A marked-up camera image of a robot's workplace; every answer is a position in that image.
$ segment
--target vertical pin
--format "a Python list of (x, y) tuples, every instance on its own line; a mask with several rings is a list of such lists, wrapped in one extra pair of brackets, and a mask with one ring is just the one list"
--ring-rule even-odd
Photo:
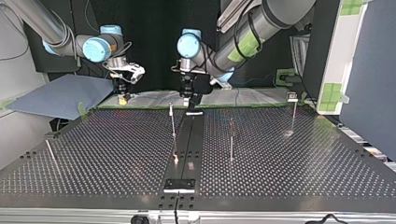
[(233, 161), (233, 137), (235, 136), (234, 120), (230, 120), (230, 161)]
[(46, 139), (47, 147), (49, 149), (49, 154), (52, 157), (53, 160), (55, 160), (55, 155), (52, 152), (52, 147), (50, 146), (50, 141)]
[(176, 137), (176, 130), (175, 130), (175, 118), (174, 118), (174, 114), (173, 114), (173, 103), (169, 103), (169, 116), (171, 117), (172, 120), (172, 136), (174, 136), (174, 138)]
[(289, 103), (294, 103), (293, 107), (293, 119), (291, 120), (291, 129), (286, 131), (286, 136), (292, 136), (294, 134), (294, 121), (297, 113), (298, 95), (294, 91), (289, 91), (287, 95)]

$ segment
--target cable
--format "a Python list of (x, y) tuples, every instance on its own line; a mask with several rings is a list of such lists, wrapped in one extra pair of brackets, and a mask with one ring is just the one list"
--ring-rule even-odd
[(177, 204), (178, 204), (178, 195), (177, 195), (177, 199), (176, 199), (176, 205), (175, 205), (175, 223), (178, 224), (178, 215), (177, 215)]
[(85, 5), (85, 11), (84, 11), (84, 14), (85, 14), (85, 21), (86, 21), (87, 24), (91, 27), (91, 29), (93, 29), (94, 31), (96, 31), (96, 32), (99, 33), (99, 30), (97, 30), (96, 28), (94, 28), (94, 27), (91, 25), (90, 20), (88, 20), (88, 5), (90, 4), (90, 2), (91, 2), (91, 0), (87, 0), (87, 4)]
[(95, 72), (93, 69), (91, 69), (91, 68), (90, 68), (90, 66), (89, 66), (87, 63), (85, 63), (85, 62), (84, 62), (84, 61), (82, 61), (82, 60), (81, 60), (81, 62), (87, 66), (87, 68), (88, 68), (88, 72), (89, 72), (89, 74), (88, 74), (88, 75), (90, 75), (90, 74), (91, 74), (91, 72), (93, 72), (94, 74), (96, 74), (96, 76), (97, 76), (97, 77), (103, 77), (103, 76), (99, 75), (97, 72)]
[(235, 83), (235, 84), (239, 84), (239, 85), (245, 85), (245, 84), (248, 84), (249, 82), (251, 82), (251, 81), (255, 81), (255, 80), (261, 80), (261, 81), (264, 81), (265, 79), (267, 79), (268, 77), (272, 77), (272, 76), (274, 76), (275, 77), (275, 75), (273, 75), (273, 74), (270, 74), (270, 75), (267, 75), (267, 76), (265, 76), (265, 77), (262, 77), (262, 78), (251, 78), (251, 79), (249, 79), (248, 81), (246, 81), (246, 82), (238, 82), (238, 81), (232, 81), (232, 83)]
[(335, 215), (333, 215), (333, 214), (328, 214), (328, 215), (326, 215), (326, 217), (324, 217), (321, 221), (307, 221), (307, 222), (305, 222), (305, 224), (323, 224), (323, 223), (325, 223), (325, 222), (327, 221), (327, 219), (328, 219), (329, 217), (334, 218), (334, 220), (335, 220), (336, 222), (338, 222), (338, 223), (348, 224), (347, 222), (338, 219), (338, 218), (337, 218)]
[[(238, 43), (238, 39), (239, 39), (239, 34), (238, 34), (238, 28), (239, 28), (239, 23), (241, 22), (243, 16), (245, 15), (245, 12), (248, 10), (248, 8), (250, 7), (250, 5), (254, 2), (254, 0), (250, 0), (247, 5), (244, 7), (244, 9), (242, 10), (241, 14), (239, 15), (238, 21), (235, 24), (235, 28), (233, 29), (233, 42), (235, 44), (235, 48), (238, 51), (239, 55), (244, 58), (245, 60), (249, 60), (251, 59), (250, 57), (246, 56), (242, 50), (239, 48), (239, 43)], [(250, 24), (250, 20), (249, 22), (249, 26), (250, 29), (253, 27), (252, 24)]]
[(15, 17), (18, 18), (18, 20), (20, 21), (21, 26), (23, 26), (23, 21), (21, 20), (21, 18), (15, 13), (15, 11), (14, 11), (11, 7), (9, 7), (8, 5), (6, 5), (6, 4), (4, 4), (4, 3), (0, 3), (0, 10), (3, 12), (3, 15), (4, 15), (4, 16), (6, 17), (6, 19), (9, 21), (9, 23), (13, 26), (13, 28), (14, 28), (14, 29), (25, 39), (25, 41), (26, 41), (26, 48), (25, 48), (25, 50), (24, 50), (21, 54), (18, 54), (18, 55), (12, 56), (12, 57), (8, 57), (8, 58), (0, 59), (0, 62), (3, 62), (3, 61), (9, 61), (9, 60), (17, 59), (17, 58), (20, 58), (20, 57), (22, 57), (23, 55), (25, 55), (25, 54), (28, 52), (28, 50), (29, 50), (29, 43), (28, 43), (28, 40), (27, 40), (26, 35), (25, 35), (20, 29), (18, 29), (18, 27), (14, 24), (14, 22), (13, 22), (13, 21), (11, 20), (11, 18), (7, 15), (7, 13), (1, 8), (1, 6), (5, 7), (5, 8), (8, 8), (8, 10), (10, 10), (10, 11), (15, 15)]
[[(239, 39), (239, 34), (238, 34), (239, 23), (240, 23), (240, 21), (243, 19), (243, 16), (245, 15), (246, 11), (248, 10), (248, 7), (250, 7), (250, 5), (251, 5), (253, 2), (254, 2), (254, 0), (250, 0), (250, 1), (247, 3), (247, 5), (245, 6), (245, 8), (242, 10), (241, 14), (239, 15), (239, 18), (238, 18), (238, 20), (237, 20), (237, 22), (236, 22), (236, 25), (235, 25), (235, 28), (234, 28), (234, 30), (233, 30), (233, 42), (234, 42), (234, 44), (235, 44), (235, 48), (236, 48), (236, 50), (238, 51), (239, 55), (245, 59), (245, 61), (244, 61), (243, 63), (241, 63), (239, 66), (235, 67), (234, 71), (237, 71), (237, 70), (241, 69), (249, 59), (254, 58), (254, 56), (256, 55), (256, 54), (255, 54), (253, 57), (248, 57), (248, 56), (244, 55), (244, 53), (242, 52), (242, 50), (239, 48), (239, 43), (238, 43), (238, 39)], [(257, 52), (260, 52), (260, 51), (262, 50), (262, 42), (261, 42), (261, 40), (260, 40), (260, 36), (258, 35), (258, 33), (257, 33), (257, 31), (256, 31), (256, 28), (254, 27), (254, 22), (253, 22), (253, 19), (252, 19), (252, 15), (253, 15), (253, 13), (252, 13), (251, 11), (247, 14), (247, 21), (248, 21), (248, 24), (249, 24), (249, 27), (250, 27), (251, 32), (253, 33), (255, 39), (256, 39), (257, 42), (259, 43), (259, 46), (258, 46), (258, 48), (257, 48)], [(226, 70), (220, 68), (220, 67), (217, 65), (217, 63), (216, 63), (216, 60), (215, 60), (214, 58), (212, 58), (212, 54), (213, 54), (215, 51), (214, 51), (213, 49), (211, 49), (209, 45), (206, 45), (206, 48), (204, 48), (204, 45), (203, 45), (202, 41), (200, 41), (200, 43), (201, 43), (201, 48), (202, 48), (203, 51), (204, 51), (204, 55), (206, 54), (206, 56), (207, 56), (207, 57), (205, 58), (203, 64), (206, 64), (207, 59), (208, 59), (208, 60), (210, 61), (210, 63), (212, 63), (213, 66), (215, 66), (215, 68), (216, 68), (217, 70), (219, 70), (221, 73), (229, 73), (230, 71), (226, 71)]]
[(122, 54), (124, 54), (131, 46), (132, 46), (132, 42), (131, 42), (131, 41), (130, 41), (130, 42), (126, 42), (126, 43), (124, 44), (124, 49), (123, 49), (122, 51), (118, 52), (117, 54), (113, 55), (113, 56), (110, 57), (110, 58), (120, 57), (120, 56), (121, 56)]
[(305, 91), (306, 91), (306, 94), (307, 94), (308, 97), (311, 99), (311, 102), (312, 102), (312, 104), (314, 104), (315, 109), (318, 110), (317, 103), (315, 103), (314, 98), (312, 98), (311, 94), (309, 94), (309, 91), (308, 91), (308, 89), (306, 88), (306, 86), (305, 86), (305, 84), (304, 84), (303, 77), (302, 77), (300, 74), (297, 74), (297, 73), (296, 73), (296, 75), (300, 78), (301, 83), (303, 84), (303, 87), (304, 87), (304, 89), (305, 89)]

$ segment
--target gray panel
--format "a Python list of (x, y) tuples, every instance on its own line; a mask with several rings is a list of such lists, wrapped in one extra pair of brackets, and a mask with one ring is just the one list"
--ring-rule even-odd
[(66, 75), (17, 99), (7, 108), (25, 113), (61, 119), (77, 119), (78, 104), (88, 111), (111, 92), (111, 80)]
[(396, 160), (396, 1), (369, 4), (361, 27), (341, 121)]
[(174, 148), (168, 111), (97, 111), (50, 144), (56, 161), (42, 145), (0, 173), (0, 206), (158, 208)]
[(396, 174), (325, 118), (299, 108), (292, 122), (291, 107), (205, 113), (194, 209), (396, 212)]

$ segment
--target black cable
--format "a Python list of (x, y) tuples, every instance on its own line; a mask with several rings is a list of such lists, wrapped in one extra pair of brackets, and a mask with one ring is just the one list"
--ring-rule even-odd
[[(19, 18), (18, 15), (14, 12), (14, 10), (12, 10), (11, 7), (7, 6), (7, 5), (4, 4), (4, 3), (0, 3), (0, 6), (3, 6), (3, 7), (8, 8), (17, 18)], [(23, 51), (23, 53), (18, 54), (18, 55), (16, 55), (16, 56), (9, 57), (9, 58), (0, 59), (0, 62), (3, 62), (3, 61), (9, 61), (9, 60), (17, 59), (17, 58), (20, 58), (20, 57), (22, 57), (23, 55), (25, 55), (25, 54), (28, 52), (28, 50), (29, 50), (29, 44), (28, 44), (26, 35), (25, 35), (20, 29), (18, 29), (18, 27), (12, 22), (12, 20), (9, 18), (9, 16), (6, 14), (6, 12), (5, 12), (2, 8), (0, 8), (0, 10), (3, 12), (3, 15), (4, 15), (4, 16), (6, 17), (6, 19), (9, 21), (9, 23), (14, 27), (14, 29), (15, 29), (18, 33), (20, 33), (21, 36), (26, 40), (26, 48), (25, 48), (25, 50)]]
[(95, 72), (93, 69), (91, 69), (90, 66), (89, 66), (87, 63), (85, 63), (85, 62), (82, 61), (82, 60), (81, 60), (81, 62), (87, 66), (88, 72), (92, 71), (94, 74), (96, 74), (97, 77), (103, 77), (103, 76), (100, 76), (100, 75), (99, 75), (97, 72)]
[(233, 43), (235, 44), (235, 48), (238, 51), (239, 55), (244, 58), (245, 60), (249, 60), (250, 57), (246, 56), (242, 50), (239, 48), (239, 43), (238, 43), (238, 39), (239, 39), (239, 34), (238, 34), (238, 28), (239, 28), (239, 23), (241, 22), (242, 18), (245, 15), (245, 12), (248, 10), (248, 7), (250, 7), (250, 5), (253, 3), (254, 0), (250, 0), (247, 5), (244, 7), (244, 9), (242, 10), (241, 14), (239, 15), (238, 21), (236, 21), (235, 24), (235, 28), (233, 29)]
[[(239, 66), (235, 67), (235, 69), (233, 70), (234, 72), (239, 70), (239, 69), (241, 69), (246, 64), (246, 62), (249, 59), (254, 58), (254, 56), (250, 58), (250, 57), (247, 57), (246, 55), (244, 55), (244, 53), (239, 48), (239, 43), (238, 43), (238, 39), (239, 39), (239, 34), (238, 34), (239, 23), (243, 19), (243, 16), (245, 15), (245, 12), (248, 10), (248, 7), (253, 3), (253, 1), (254, 0), (250, 0), (247, 3), (247, 5), (245, 6), (245, 8), (242, 10), (241, 14), (239, 15), (238, 21), (235, 24), (235, 28), (233, 30), (233, 42), (235, 44), (235, 48), (238, 51), (239, 55), (245, 59), (245, 61), (243, 63), (241, 63)], [(254, 27), (254, 22), (253, 22), (253, 19), (252, 19), (252, 15), (253, 15), (253, 13), (251, 11), (247, 14), (247, 21), (248, 21), (248, 24), (249, 24), (251, 32), (253, 33), (254, 37), (256, 38), (257, 42), (259, 43), (257, 51), (260, 52), (262, 50), (262, 42), (260, 40), (260, 36), (257, 33), (256, 28)], [(201, 48), (203, 48), (204, 54), (207, 55), (207, 58), (204, 61), (204, 64), (206, 64), (206, 61), (208, 59), (213, 64), (213, 66), (215, 66), (215, 68), (217, 70), (219, 70), (220, 72), (222, 72), (222, 73), (229, 73), (230, 72), (230, 71), (226, 71), (226, 70), (220, 68), (216, 64), (216, 59), (212, 58), (212, 54), (214, 53), (214, 50), (211, 49), (209, 45), (206, 45), (206, 49), (205, 49), (204, 46), (203, 46), (203, 43), (201, 42)]]
[(90, 23), (90, 20), (88, 20), (88, 5), (90, 4), (91, 0), (87, 0), (87, 3), (85, 5), (85, 10), (84, 10), (84, 14), (85, 14), (85, 21), (87, 22), (87, 24), (91, 27), (91, 29), (93, 29), (96, 32), (99, 32), (98, 29), (93, 28), (93, 26)]
[(253, 12), (250, 10), (248, 13), (247, 13), (247, 21), (248, 21), (248, 25), (249, 25), (249, 27), (250, 27), (250, 30), (251, 30), (251, 32), (253, 33), (253, 35), (254, 35), (254, 38), (256, 39), (256, 41), (257, 41), (257, 43), (259, 44), (259, 46), (257, 47), (257, 52), (256, 52), (256, 54), (257, 53), (259, 53), (259, 52), (261, 52), (262, 51), (262, 41), (260, 40), (260, 36), (259, 36), (259, 34), (257, 33), (257, 30), (256, 30), (256, 27), (254, 27), (254, 22), (253, 22), (253, 18), (252, 18), (252, 16), (253, 16)]
[(19, 54), (19, 55), (16, 55), (16, 56), (14, 56), (14, 57), (10, 57), (10, 58), (0, 59), (0, 62), (9, 61), (9, 60), (13, 60), (13, 59), (20, 58), (20, 57), (22, 57), (23, 55), (25, 55), (25, 54), (27, 53), (28, 50), (29, 50), (29, 46), (26, 47), (25, 51), (24, 51), (22, 54)]
[[(250, 7), (250, 5), (254, 2), (254, 0), (250, 0), (247, 5), (245, 6), (245, 8), (242, 10), (241, 14), (239, 15), (238, 21), (236, 22), (235, 28), (233, 30), (233, 42), (235, 44), (235, 48), (238, 51), (239, 55), (244, 58), (245, 60), (249, 60), (254, 58), (253, 57), (248, 57), (246, 56), (242, 50), (239, 48), (239, 43), (238, 43), (238, 39), (239, 39), (239, 34), (238, 34), (238, 28), (239, 28), (239, 23), (241, 22), (245, 12), (248, 10), (248, 8)], [(260, 36), (256, 31), (256, 28), (254, 27), (254, 23), (253, 23), (253, 19), (251, 18), (251, 16), (253, 15), (253, 13), (251, 11), (249, 11), (249, 13), (247, 14), (247, 22), (249, 24), (250, 30), (254, 35), (254, 38), (257, 40), (257, 43), (259, 44), (258, 46), (258, 52), (262, 51), (262, 42), (260, 40)]]
[(333, 214), (328, 214), (328, 215), (326, 215), (326, 217), (324, 217), (321, 221), (307, 221), (307, 222), (305, 222), (305, 224), (323, 224), (323, 223), (325, 223), (325, 222), (327, 221), (327, 219), (328, 219), (329, 217), (334, 218), (334, 220), (335, 220), (336, 222), (338, 222), (338, 223), (348, 224), (347, 222), (338, 219), (338, 218), (337, 218), (335, 215), (333, 215)]
[(305, 84), (304, 84), (303, 77), (302, 77), (300, 74), (297, 74), (297, 73), (296, 73), (295, 75), (297, 75), (297, 76), (300, 78), (301, 83), (303, 84), (303, 87), (304, 87), (304, 89), (305, 89), (306, 94), (307, 94), (308, 97), (311, 99), (311, 102), (312, 102), (312, 104), (314, 104), (315, 109), (318, 110), (317, 103), (315, 103), (314, 98), (312, 98), (311, 94), (309, 94), (309, 91), (308, 91), (308, 89), (306, 88), (306, 86), (305, 86)]
[(176, 199), (176, 205), (175, 205), (175, 223), (178, 224), (178, 215), (177, 215), (177, 204), (178, 204), (178, 195), (177, 195), (177, 199)]

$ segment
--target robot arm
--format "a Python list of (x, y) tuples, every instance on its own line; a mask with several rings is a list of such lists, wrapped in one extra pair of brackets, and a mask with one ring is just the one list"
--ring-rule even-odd
[(236, 31), (236, 36), (218, 52), (201, 41), (200, 31), (184, 30), (177, 42), (177, 51), (181, 56), (180, 71), (189, 72), (194, 66), (200, 67), (218, 82), (227, 82), (234, 69), (253, 57), (264, 41), (279, 30), (288, 29), (297, 23), (315, 2), (262, 0), (261, 5), (247, 13), (248, 20)]
[[(122, 30), (118, 25), (102, 26), (101, 34), (98, 36), (75, 36), (62, 19), (54, 12), (48, 11), (39, 0), (5, 0), (5, 2), (42, 37), (47, 52), (103, 63), (112, 77), (119, 79), (119, 86), (123, 88), (122, 97), (127, 98), (123, 83), (135, 84), (145, 74), (143, 67), (126, 62), (125, 51), (131, 47), (131, 44), (124, 45)], [(133, 75), (128, 80), (118, 71), (131, 72)]]

